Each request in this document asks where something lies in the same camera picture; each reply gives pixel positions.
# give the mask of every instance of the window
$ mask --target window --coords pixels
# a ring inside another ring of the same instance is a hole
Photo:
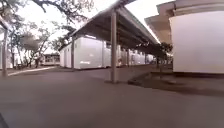
[[[54,59],[55,59],[56,62],[60,62],[60,57],[59,56],[55,56]]]
[[[51,56],[45,56],[45,62],[53,62],[53,59]]]

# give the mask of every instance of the tree branch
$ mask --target tree branch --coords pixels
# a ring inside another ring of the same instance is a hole
[[[52,5],[52,6],[55,6],[60,12],[64,13],[68,17],[71,17],[71,18],[81,17],[83,19],[87,19],[87,17],[85,17],[84,15],[80,15],[80,14],[77,13],[77,11],[79,9],[72,12],[69,9],[65,9],[65,8],[61,7],[59,4],[57,4],[57,2],[52,2],[52,1],[49,1],[49,0],[44,0],[44,1],[32,0],[32,1],[34,3],[36,3],[37,5],[39,5],[45,13],[46,13],[46,9],[43,7],[43,5]]]

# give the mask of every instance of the white building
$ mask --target white building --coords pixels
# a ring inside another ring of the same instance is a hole
[[[80,37],[74,42],[68,44],[60,50],[60,66],[72,68],[74,63],[75,69],[88,68],[106,68],[111,66],[111,46],[105,41]],[[72,46],[74,46],[74,58],[72,58]],[[143,65],[145,62],[149,63],[152,56],[145,56],[142,52],[129,51],[129,58],[127,51],[121,46],[117,47],[117,66],[128,65]]]
[[[224,73],[224,1],[176,0],[146,19],[161,42],[173,43],[176,73]]]
[[[43,66],[60,65],[60,55],[44,54],[43,57],[41,57],[41,65]]]

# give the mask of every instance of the asphalt road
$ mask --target asphalt road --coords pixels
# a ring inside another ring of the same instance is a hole
[[[224,98],[127,85],[147,67],[60,71],[0,79],[0,112],[9,128],[223,128]]]

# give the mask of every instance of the tree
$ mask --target tree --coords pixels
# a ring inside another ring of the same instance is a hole
[[[61,13],[63,13],[69,21],[74,23],[74,21],[83,21],[87,17],[82,15],[85,10],[91,10],[94,3],[93,0],[32,0],[34,3],[39,5],[44,12],[46,12],[47,6],[56,7]]]
[[[27,1],[34,2],[44,12],[47,12],[48,6],[58,9],[61,12],[60,14],[66,17],[67,24],[59,25],[57,21],[53,21],[52,24],[58,26],[61,30],[67,30],[67,33],[63,37],[59,37],[58,40],[50,41],[49,37],[54,32],[48,30],[47,27],[37,26],[32,22],[23,23],[24,19],[16,12],[20,6],[26,6]],[[12,56],[14,56],[14,49],[17,49],[22,61],[20,52],[25,51],[26,63],[31,63],[34,56],[42,55],[50,45],[58,50],[59,47],[70,40],[68,35],[76,30],[72,24],[87,20],[83,12],[90,11],[93,6],[93,0],[2,0],[0,2],[0,16],[12,26],[9,44]],[[37,36],[31,31],[38,31],[39,35]]]
[[[171,44],[166,43],[166,42],[161,43],[161,48],[162,48],[162,51],[165,52],[165,53],[170,53],[173,50],[173,46]]]

